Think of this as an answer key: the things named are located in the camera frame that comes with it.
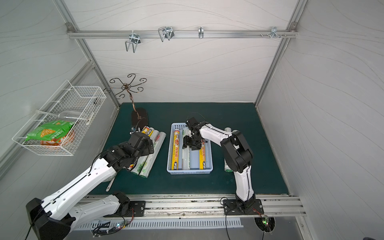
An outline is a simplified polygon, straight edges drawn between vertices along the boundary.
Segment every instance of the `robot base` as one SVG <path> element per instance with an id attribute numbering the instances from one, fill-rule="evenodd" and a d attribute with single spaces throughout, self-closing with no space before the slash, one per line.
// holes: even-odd
<path id="1" fill-rule="evenodd" d="M 223 200 L 224 214 L 226 215 L 258 215 L 257 212 L 253 211 L 255 208 L 259 213 L 264 214 L 263 205 L 260 199 L 255 199 L 253 204 L 245 210 L 239 207 L 237 200 L 225 199 Z"/>
<path id="2" fill-rule="evenodd" d="M 133 208 L 133 213 L 135 217 L 142 217 L 144 216 L 145 201 L 130 201 L 129 209 L 130 208 Z M 131 212 L 129 209 L 128 209 L 127 216 L 131 216 Z M 120 215 L 111 214 L 111 215 L 106 215 L 104 217 L 120 217 Z"/>

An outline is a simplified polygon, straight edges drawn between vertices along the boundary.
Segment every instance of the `aluminum rail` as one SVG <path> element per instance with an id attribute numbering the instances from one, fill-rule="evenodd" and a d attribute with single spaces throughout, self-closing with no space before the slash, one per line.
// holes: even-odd
<path id="1" fill-rule="evenodd" d="M 88 195 L 77 205 L 100 200 L 107 195 Z M 219 194 L 174 194 L 174 195 L 127 195 L 130 200 L 146 201 L 141 218 L 212 218 L 223 217 L 224 206 L 220 199 L 235 199 L 235 195 Z M 306 216 L 299 197 L 288 195 L 256 195 L 269 217 Z M 259 215 L 228 215 L 227 217 L 258 217 Z"/>
<path id="2" fill-rule="evenodd" d="M 70 38 L 74 39 L 95 39 L 95 38 L 122 38 L 128 39 L 132 31 L 73 31 L 68 32 Z M 134 31 L 145 38 L 160 38 L 158 31 Z M 198 30 L 174 30 L 174 38 L 199 38 Z M 269 38 L 271 30 L 204 30 L 204 38 Z M 281 38 L 296 38 L 298 32 L 288 30 L 277 30 L 276 34 Z"/>

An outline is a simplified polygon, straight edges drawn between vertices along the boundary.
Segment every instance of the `plastic wrap roll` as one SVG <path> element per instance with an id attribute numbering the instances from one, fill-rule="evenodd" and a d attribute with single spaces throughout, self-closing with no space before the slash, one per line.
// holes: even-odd
<path id="1" fill-rule="evenodd" d="M 201 149 L 200 149 L 200 169 L 206 168 L 206 162 L 205 162 L 205 142 L 201 142 Z"/>
<path id="2" fill-rule="evenodd" d="M 180 131 L 175 130 L 173 133 L 173 152 L 172 152 L 172 170 L 177 170 L 179 168 L 179 142 L 180 141 Z"/>
<path id="3" fill-rule="evenodd" d="M 185 136 L 189 136 L 189 128 L 183 128 L 183 140 Z M 182 151 L 182 169 L 190 170 L 190 162 L 189 162 L 189 146 L 183 149 Z"/>
<path id="4" fill-rule="evenodd" d="M 155 141 L 155 144 L 153 146 L 154 148 L 154 153 L 153 154 L 150 154 L 146 160 L 146 162 L 144 163 L 144 166 L 143 168 L 141 169 L 141 172 L 140 172 L 140 176 L 141 177 L 145 177 L 147 178 L 148 175 L 149 175 L 149 172 L 151 171 L 152 167 L 153 167 L 153 164 L 156 160 L 156 157 L 160 151 L 160 148 L 164 142 L 164 139 L 166 138 L 166 134 L 165 132 L 160 132 L 156 141 Z"/>
<path id="5" fill-rule="evenodd" d="M 226 132 L 232 132 L 232 129 L 230 127 L 224 128 L 224 131 Z M 232 169 L 228 166 L 227 161 L 224 158 L 224 171 L 226 172 L 233 172 Z"/>
<path id="6" fill-rule="evenodd" d="M 155 144 L 155 140 L 156 140 L 157 136 L 159 135 L 159 131 L 150 128 L 146 134 L 148 136 L 150 136 L 150 139 L 152 140 L 153 144 Z M 148 155 L 139 157 L 139 159 L 137 160 L 135 168 L 132 169 L 131 172 L 133 174 L 139 175 L 139 173 L 140 173 L 141 169 L 143 168 L 144 163 L 147 160 L 147 158 L 148 158 Z"/>

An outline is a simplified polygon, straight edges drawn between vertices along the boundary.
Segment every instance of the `blue plastic basket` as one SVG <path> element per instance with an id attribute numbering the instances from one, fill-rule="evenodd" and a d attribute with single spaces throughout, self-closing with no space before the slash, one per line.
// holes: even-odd
<path id="1" fill-rule="evenodd" d="M 213 164 L 212 164 L 212 150 L 211 150 L 211 141 L 207 140 L 205 146 L 205 167 L 206 169 L 199 169 L 200 166 L 200 159 L 199 159 L 199 151 L 191 151 L 190 154 L 190 170 L 171 170 L 171 164 L 172 164 L 172 152 L 173 152 L 173 133 L 175 130 L 180 131 L 180 140 L 179 140 L 179 163 L 182 163 L 182 146 L 183 146 L 183 137 L 182 132 L 183 128 L 187 127 L 187 125 L 184 122 L 175 122 L 172 123 L 172 127 L 170 129 L 170 140 L 169 140 L 169 152 L 168 152 L 168 162 L 167 162 L 167 171 L 170 174 L 210 174 L 213 170 Z"/>

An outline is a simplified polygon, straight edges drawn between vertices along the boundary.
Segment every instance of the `green snack bag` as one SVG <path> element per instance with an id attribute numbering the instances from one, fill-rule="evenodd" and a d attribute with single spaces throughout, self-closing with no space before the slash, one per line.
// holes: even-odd
<path id="1" fill-rule="evenodd" d="M 47 122 L 29 132 L 25 140 L 51 141 L 52 139 L 60 139 L 68 134 L 73 125 L 74 122 L 64 120 Z"/>

